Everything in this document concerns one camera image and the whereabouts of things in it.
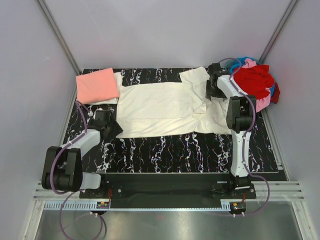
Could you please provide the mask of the cream white t shirt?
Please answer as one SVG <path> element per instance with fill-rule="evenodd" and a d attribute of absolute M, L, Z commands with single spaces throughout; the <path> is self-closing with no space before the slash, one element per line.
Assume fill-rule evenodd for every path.
<path fill-rule="evenodd" d="M 150 138 L 192 132 L 229 135 L 228 100 L 206 98 L 209 74 L 204 67 L 179 74 L 180 82 L 123 86 L 116 121 L 118 138 Z"/>

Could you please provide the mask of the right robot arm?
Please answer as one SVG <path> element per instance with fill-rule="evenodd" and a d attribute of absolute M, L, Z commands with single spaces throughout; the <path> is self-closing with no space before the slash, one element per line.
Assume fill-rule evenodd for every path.
<path fill-rule="evenodd" d="M 236 199 L 251 187 L 249 145 L 256 121 L 256 97 L 242 90 L 231 74 L 218 62 L 208 66 L 208 74 L 207 95 L 228 100 L 226 125 L 232 136 L 232 161 L 227 192 L 230 197 Z"/>

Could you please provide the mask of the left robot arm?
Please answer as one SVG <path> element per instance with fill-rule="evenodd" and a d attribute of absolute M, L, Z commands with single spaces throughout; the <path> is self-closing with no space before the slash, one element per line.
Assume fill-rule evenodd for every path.
<path fill-rule="evenodd" d="M 43 189 L 56 194 L 90 189 L 97 198 L 108 193 L 108 186 L 97 173 L 83 172 L 83 157 L 102 142 L 114 140 L 123 129 L 113 114 L 97 110 L 88 125 L 75 139 L 47 149 L 41 178 Z"/>

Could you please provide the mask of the folded white t shirt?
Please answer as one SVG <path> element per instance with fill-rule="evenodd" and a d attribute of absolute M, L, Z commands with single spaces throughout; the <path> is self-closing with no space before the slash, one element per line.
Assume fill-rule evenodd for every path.
<path fill-rule="evenodd" d="M 90 83 L 85 90 L 83 104 L 116 104 L 120 97 L 122 76 L 111 68 L 88 74 Z"/>

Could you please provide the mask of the blue t shirt in basket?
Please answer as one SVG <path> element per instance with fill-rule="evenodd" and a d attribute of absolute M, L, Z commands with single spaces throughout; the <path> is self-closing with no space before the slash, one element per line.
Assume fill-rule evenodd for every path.
<path fill-rule="evenodd" d="M 253 95 L 257 100 L 266 98 L 270 92 L 270 88 L 275 84 L 275 79 L 269 73 L 270 67 L 266 64 L 257 64 L 251 58 L 238 58 L 230 71 L 234 73 L 233 79 L 236 84 L 247 94 Z"/>

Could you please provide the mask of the red t shirt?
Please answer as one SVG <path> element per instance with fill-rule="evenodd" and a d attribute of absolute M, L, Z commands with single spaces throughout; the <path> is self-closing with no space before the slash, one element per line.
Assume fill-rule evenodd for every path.
<path fill-rule="evenodd" d="M 255 96 L 257 101 L 270 97 L 271 103 L 278 103 L 281 92 L 278 83 L 270 74 L 269 65 L 241 67 L 233 75 L 233 79 L 244 92 L 250 96 Z"/>

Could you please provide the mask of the folded pink t shirt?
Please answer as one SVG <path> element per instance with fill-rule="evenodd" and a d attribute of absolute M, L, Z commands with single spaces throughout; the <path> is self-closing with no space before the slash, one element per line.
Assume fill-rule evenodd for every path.
<path fill-rule="evenodd" d="M 76 99 L 82 104 L 103 102 L 119 97 L 118 85 L 112 68 L 76 77 Z"/>

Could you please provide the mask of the pink t shirt in basket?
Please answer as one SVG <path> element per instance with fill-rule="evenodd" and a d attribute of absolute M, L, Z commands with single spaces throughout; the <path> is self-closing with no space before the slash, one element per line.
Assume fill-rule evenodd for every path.
<path fill-rule="evenodd" d="M 245 58 L 244 60 L 244 65 L 242 68 L 252 68 L 257 65 L 257 62 L 255 60 L 252 60 L 251 58 Z M 260 112 L 267 106 L 269 106 L 270 101 L 271 101 L 271 88 L 266 88 L 265 90 L 268 92 L 268 95 L 264 98 L 257 99 L 256 100 L 256 112 Z"/>

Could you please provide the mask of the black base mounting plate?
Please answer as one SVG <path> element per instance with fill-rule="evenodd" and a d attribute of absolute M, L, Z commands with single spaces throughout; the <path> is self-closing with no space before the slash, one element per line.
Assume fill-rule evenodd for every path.
<path fill-rule="evenodd" d="M 102 186 L 88 189 L 81 199 L 113 199 L 134 194 L 208 195 L 218 199 L 256 199 L 251 178 L 236 179 L 229 173 L 105 173 Z"/>

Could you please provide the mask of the left aluminium frame post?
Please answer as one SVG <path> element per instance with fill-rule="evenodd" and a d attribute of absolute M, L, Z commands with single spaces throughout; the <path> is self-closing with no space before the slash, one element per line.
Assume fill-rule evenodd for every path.
<path fill-rule="evenodd" d="M 69 63 L 72 66 L 72 69 L 74 70 L 76 75 L 79 75 L 82 71 L 79 67 L 79 65 L 76 62 L 76 59 L 74 58 L 65 38 L 63 37 L 60 28 L 53 16 L 53 14 L 51 13 L 51 10 L 48 6 L 48 4 L 46 3 L 45 0 L 36 0 L 35 1 L 41 12 L 44 15 L 44 18 L 46 19 L 46 21 L 48 22 L 49 27 L 51 28 L 54 36 L 56 37 L 60 47 L 62 48 L 62 51 L 64 52 L 66 58 L 68 59 Z"/>

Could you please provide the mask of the aluminium frame post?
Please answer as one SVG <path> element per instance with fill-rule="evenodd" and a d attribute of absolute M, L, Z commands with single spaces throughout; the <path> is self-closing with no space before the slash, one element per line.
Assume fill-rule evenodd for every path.
<path fill-rule="evenodd" d="M 292 13 L 294 12 L 295 8 L 297 7 L 299 0 L 290 0 L 286 9 L 284 10 L 280 20 L 278 21 L 267 45 L 265 46 L 259 61 L 261 63 L 264 63 L 271 52 L 273 46 L 275 45 L 277 39 L 280 37 L 282 31 L 284 30 L 288 20 L 290 19 Z"/>
<path fill-rule="evenodd" d="M 63 37 L 60 28 L 53 16 L 53 14 L 51 13 L 51 10 L 48 6 L 48 4 L 46 3 L 45 0 L 36 0 L 35 1 L 41 12 L 44 15 L 44 18 L 46 19 L 46 21 L 48 22 L 49 27 L 51 28 L 54 36 L 56 37 L 60 47 L 62 48 L 62 51 L 64 52 L 66 58 L 68 59 L 69 63 L 72 66 L 72 69 L 74 70 L 76 75 L 79 75 L 82 71 L 79 67 L 79 65 L 76 62 L 76 59 L 74 58 L 65 38 Z"/>

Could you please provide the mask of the right aluminium frame post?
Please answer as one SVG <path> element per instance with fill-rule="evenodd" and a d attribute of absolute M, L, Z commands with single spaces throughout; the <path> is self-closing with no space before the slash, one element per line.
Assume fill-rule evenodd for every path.
<path fill-rule="evenodd" d="M 278 21 L 267 45 L 265 46 L 259 61 L 261 63 L 264 63 L 271 52 L 273 46 L 275 45 L 277 39 L 280 37 L 282 31 L 284 30 L 288 20 L 290 19 L 292 13 L 294 12 L 295 8 L 297 7 L 299 0 L 290 0 L 286 9 L 284 10 L 280 20 Z"/>

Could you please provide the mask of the aluminium rail front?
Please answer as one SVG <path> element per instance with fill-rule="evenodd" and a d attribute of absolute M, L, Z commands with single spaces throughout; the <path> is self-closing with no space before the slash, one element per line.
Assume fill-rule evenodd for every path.
<path fill-rule="evenodd" d="M 255 189 L 256 200 L 262 201 L 267 198 L 268 188 L 264 181 L 253 181 Z M 297 181 L 269 181 L 269 201 L 293 201 L 302 202 L 305 200 L 301 190 L 301 186 Z M 33 201 L 62 201 L 70 193 L 56 194 L 52 190 L 43 189 L 39 182 L 35 193 L 33 195 Z"/>

